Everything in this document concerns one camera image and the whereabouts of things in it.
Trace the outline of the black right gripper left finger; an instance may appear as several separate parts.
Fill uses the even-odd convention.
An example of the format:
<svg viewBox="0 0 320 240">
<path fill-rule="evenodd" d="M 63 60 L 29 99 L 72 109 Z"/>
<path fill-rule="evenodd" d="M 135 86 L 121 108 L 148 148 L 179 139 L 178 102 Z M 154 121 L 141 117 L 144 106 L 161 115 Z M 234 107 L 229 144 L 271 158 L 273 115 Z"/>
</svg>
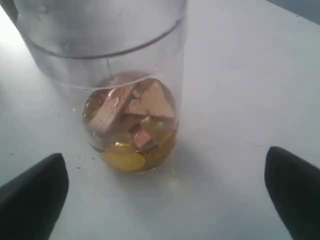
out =
<svg viewBox="0 0 320 240">
<path fill-rule="evenodd" d="M 53 153 L 0 187 L 0 238 L 47 240 L 69 190 L 66 163 Z"/>
</svg>

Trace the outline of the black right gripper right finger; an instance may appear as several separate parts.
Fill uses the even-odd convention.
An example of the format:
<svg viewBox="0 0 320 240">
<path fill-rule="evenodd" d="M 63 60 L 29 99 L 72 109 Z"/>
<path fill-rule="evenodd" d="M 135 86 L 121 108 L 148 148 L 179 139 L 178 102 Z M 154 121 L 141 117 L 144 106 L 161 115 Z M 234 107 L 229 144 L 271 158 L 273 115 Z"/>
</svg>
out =
<svg viewBox="0 0 320 240">
<path fill-rule="evenodd" d="M 264 182 L 294 240 L 320 238 L 320 169 L 278 146 L 269 148 Z"/>
</svg>

